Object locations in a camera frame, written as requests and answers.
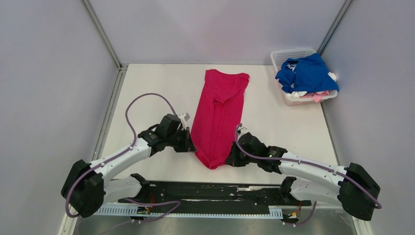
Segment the magenta t shirt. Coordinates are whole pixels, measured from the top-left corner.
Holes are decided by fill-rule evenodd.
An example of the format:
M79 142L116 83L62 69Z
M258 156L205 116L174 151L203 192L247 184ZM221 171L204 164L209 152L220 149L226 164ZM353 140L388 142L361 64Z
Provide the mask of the magenta t shirt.
M236 126L241 122L247 73L227 74L207 70L190 136L195 156L208 169L225 164Z

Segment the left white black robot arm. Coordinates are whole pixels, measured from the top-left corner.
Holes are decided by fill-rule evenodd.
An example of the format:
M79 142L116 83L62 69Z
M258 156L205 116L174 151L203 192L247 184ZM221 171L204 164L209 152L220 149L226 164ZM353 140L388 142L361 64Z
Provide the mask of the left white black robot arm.
M181 115L167 114L159 124L134 136L132 143L114 153L89 163L84 160L75 162L65 180L61 195L65 198L65 206L76 210L70 212L71 218L87 218L97 212L102 205L123 198L134 198L145 202L150 196L148 182L138 173L124 179L115 177L138 163L146 160L166 147L175 152L195 152L196 148L190 138L187 121L188 113Z

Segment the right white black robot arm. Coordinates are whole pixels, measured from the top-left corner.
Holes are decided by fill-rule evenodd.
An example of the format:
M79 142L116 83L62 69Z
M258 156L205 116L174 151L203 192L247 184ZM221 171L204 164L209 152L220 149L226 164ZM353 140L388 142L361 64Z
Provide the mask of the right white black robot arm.
M374 211L381 209L380 186L356 163L330 165L302 158L285 148L266 146L249 132L233 141L225 163L233 167L254 163L266 172L286 175L279 197L288 205L297 200L341 206L363 221L370 221Z

